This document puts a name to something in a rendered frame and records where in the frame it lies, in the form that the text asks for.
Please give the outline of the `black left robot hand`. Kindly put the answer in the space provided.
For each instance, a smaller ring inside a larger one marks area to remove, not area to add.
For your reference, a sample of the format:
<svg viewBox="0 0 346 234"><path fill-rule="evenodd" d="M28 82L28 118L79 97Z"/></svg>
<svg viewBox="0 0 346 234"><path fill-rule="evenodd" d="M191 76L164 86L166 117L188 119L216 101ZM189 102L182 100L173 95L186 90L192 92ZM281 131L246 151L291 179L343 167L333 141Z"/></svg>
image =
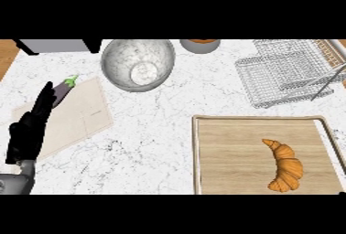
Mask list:
<svg viewBox="0 0 346 234"><path fill-rule="evenodd" d="M22 160L36 160L43 144L46 123L55 103L53 83L49 81L40 91L34 107L21 120L9 126L6 163L15 165Z"/></svg>

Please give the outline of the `golden croissant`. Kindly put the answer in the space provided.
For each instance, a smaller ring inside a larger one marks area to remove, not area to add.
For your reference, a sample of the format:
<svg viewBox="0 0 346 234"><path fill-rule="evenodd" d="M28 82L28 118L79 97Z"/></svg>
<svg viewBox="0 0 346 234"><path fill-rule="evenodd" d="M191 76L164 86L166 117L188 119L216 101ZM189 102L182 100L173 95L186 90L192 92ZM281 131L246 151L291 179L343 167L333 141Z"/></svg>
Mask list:
<svg viewBox="0 0 346 234"><path fill-rule="evenodd" d="M268 188L281 193L296 190L303 177L303 164L294 156L294 151L280 141L263 139L262 142L272 150L275 159L275 179Z"/></svg>

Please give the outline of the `wooden tray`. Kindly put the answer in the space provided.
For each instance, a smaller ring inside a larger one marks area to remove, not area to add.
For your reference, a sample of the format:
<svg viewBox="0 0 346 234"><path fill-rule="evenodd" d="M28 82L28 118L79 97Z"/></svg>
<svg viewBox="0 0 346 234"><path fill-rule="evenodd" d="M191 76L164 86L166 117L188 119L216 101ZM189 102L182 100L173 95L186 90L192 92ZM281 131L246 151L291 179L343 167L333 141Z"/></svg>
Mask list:
<svg viewBox="0 0 346 234"><path fill-rule="evenodd" d="M303 163L293 195L346 192L346 160L321 116L201 116L192 118L194 192L272 195L275 158L265 139L287 144Z"/></svg>

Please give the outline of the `beige cutting board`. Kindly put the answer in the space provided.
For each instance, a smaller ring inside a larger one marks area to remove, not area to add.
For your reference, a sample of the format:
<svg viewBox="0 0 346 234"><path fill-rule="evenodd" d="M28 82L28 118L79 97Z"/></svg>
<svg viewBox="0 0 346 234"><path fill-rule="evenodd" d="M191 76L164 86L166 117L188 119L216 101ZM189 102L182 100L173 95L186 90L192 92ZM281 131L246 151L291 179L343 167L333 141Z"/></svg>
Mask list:
<svg viewBox="0 0 346 234"><path fill-rule="evenodd" d="M52 110L39 160L104 131L113 123L101 81L76 81L71 92Z"/></svg>

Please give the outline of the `purple eggplant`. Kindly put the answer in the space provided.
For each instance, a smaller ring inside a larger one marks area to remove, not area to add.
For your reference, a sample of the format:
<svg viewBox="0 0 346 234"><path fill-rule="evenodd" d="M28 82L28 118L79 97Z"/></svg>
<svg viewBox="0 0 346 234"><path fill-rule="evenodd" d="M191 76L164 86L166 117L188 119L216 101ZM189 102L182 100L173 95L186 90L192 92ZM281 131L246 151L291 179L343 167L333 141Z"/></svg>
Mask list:
<svg viewBox="0 0 346 234"><path fill-rule="evenodd" d="M55 102L53 107L59 105L62 100L65 99L68 93L71 92L71 89L76 86L76 80L79 76L74 75L70 78L64 79L64 81L53 87L55 90Z"/></svg>

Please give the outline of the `white marble bowl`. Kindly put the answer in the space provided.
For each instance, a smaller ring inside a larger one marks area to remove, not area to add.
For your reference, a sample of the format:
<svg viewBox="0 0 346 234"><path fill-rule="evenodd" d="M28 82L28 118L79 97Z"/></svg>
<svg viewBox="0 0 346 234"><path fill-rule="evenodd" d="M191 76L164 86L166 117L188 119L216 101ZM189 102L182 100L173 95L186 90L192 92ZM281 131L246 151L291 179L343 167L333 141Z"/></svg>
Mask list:
<svg viewBox="0 0 346 234"><path fill-rule="evenodd" d="M121 90L147 92L164 83L175 59L167 39L114 39L102 52L102 74Z"/></svg>

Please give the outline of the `grey cup with orange content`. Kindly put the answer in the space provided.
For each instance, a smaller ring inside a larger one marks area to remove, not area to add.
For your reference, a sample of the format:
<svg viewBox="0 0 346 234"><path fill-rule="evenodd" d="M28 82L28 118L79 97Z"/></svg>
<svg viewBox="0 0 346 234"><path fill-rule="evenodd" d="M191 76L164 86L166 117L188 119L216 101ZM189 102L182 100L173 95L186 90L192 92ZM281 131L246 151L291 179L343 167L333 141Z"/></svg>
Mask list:
<svg viewBox="0 0 346 234"><path fill-rule="evenodd" d="M209 54L219 48L220 40L216 39L209 43L197 43L189 39L182 39L181 45L189 52L195 54Z"/></svg>

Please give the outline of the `grey appliance with black frame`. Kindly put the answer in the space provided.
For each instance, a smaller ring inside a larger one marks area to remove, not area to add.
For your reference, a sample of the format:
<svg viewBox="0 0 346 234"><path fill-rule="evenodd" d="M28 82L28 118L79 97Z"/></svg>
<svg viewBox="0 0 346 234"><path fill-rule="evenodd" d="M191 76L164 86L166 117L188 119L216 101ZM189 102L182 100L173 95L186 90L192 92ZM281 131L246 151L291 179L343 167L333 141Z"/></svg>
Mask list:
<svg viewBox="0 0 346 234"><path fill-rule="evenodd" d="M99 39L15 39L16 47L30 55L56 52L90 52L101 51Z"/></svg>

